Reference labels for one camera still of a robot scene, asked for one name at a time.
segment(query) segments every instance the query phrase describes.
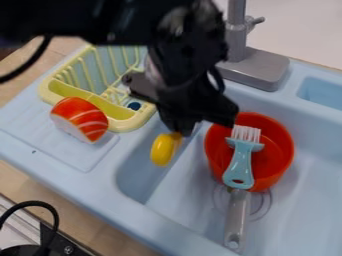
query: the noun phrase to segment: gray faucet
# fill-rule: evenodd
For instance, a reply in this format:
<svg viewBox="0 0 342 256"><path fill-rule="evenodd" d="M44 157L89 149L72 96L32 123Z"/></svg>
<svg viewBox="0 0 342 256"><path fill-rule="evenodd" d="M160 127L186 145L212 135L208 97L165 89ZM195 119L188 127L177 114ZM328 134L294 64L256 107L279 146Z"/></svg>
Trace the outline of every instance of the gray faucet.
<svg viewBox="0 0 342 256"><path fill-rule="evenodd" d="M265 91L277 90L288 69L288 58L247 47L248 33L265 18L246 16L246 0L229 0L228 3L229 60L219 63L218 69L225 79Z"/></svg>

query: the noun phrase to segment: wooden table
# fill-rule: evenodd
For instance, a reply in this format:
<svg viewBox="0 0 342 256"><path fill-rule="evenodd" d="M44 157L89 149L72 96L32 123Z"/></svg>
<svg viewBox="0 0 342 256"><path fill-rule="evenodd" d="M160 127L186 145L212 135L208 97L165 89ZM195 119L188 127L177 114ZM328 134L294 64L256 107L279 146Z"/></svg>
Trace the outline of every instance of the wooden table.
<svg viewBox="0 0 342 256"><path fill-rule="evenodd" d="M35 39L0 61L0 75L18 67L34 52L40 42L40 38ZM4 106L26 86L83 44L84 42L79 39L54 39L43 57L31 69L7 84L0 85L0 107ZM50 189L40 185L4 161L0 161L0 194L5 195L14 202L41 200L52 204L61 217L60 230L101 255L158 255ZM47 221L51 220L50 213L44 209L32 208L30 210L39 218Z"/></svg>

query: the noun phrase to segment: black cable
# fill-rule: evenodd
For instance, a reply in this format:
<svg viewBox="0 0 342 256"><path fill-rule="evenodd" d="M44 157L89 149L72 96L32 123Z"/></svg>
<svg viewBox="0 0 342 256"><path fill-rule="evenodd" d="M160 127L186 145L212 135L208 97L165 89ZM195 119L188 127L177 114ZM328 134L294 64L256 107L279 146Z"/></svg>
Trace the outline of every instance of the black cable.
<svg viewBox="0 0 342 256"><path fill-rule="evenodd" d="M45 243L42 244L38 251L33 255L33 256L46 256L47 255L47 249L49 247L49 245L52 243L53 239L55 238L57 231L58 231L58 226L59 226L59 216L58 213L56 211L56 209L48 204L48 203L44 203L41 201L27 201L27 202L22 202L19 204L16 204L14 206L12 206L11 208L9 208L1 217L0 217L0 230L2 229L4 223L6 222L6 220L17 210L26 208L26 207L31 207L31 206L38 206L38 207L43 207L47 210L49 210L53 216L54 219L54 223L53 223L53 227L52 227L52 232L50 232L49 237L46 239Z"/></svg>
<svg viewBox="0 0 342 256"><path fill-rule="evenodd" d="M0 84L3 84L19 75L24 73L28 68L30 68L45 52L52 40L52 36L44 36L43 42L37 48L36 52L20 67L13 70L12 72L0 77Z"/></svg>

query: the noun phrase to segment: red bowl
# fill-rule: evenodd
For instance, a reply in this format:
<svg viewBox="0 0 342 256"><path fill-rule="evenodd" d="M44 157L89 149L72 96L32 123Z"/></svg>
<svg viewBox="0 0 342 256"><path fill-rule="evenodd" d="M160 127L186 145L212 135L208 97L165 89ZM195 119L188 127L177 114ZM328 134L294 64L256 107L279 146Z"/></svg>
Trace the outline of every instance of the red bowl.
<svg viewBox="0 0 342 256"><path fill-rule="evenodd" d="M261 129L260 143L264 149L252 155L252 171L255 179L251 192L265 190L274 185L290 167L294 158L294 143L286 128L278 121L257 113L239 113L236 124ZM205 138L205 151L214 177L221 181L233 157L226 138L232 129L214 124Z"/></svg>

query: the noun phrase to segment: toy sink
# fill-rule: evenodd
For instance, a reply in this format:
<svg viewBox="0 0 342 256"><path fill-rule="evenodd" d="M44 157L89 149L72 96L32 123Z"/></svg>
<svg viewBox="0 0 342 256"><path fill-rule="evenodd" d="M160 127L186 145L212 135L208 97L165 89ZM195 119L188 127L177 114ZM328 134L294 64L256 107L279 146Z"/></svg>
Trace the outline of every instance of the toy sink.
<svg viewBox="0 0 342 256"><path fill-rule="evenodd" d="M158 114L99 144L78 142L54 128L51 106L37 94L64 64L0 110L0 157L163 255L235 255L222 246L229 195L212 179L203 150L210 124L197 128L167 168L149 160L153 140L166 132ZM244 255L341 255L342 75L291 61L277 92L226 87L243 110L283 123L296 143L281 181L253 194Z"/></svg>

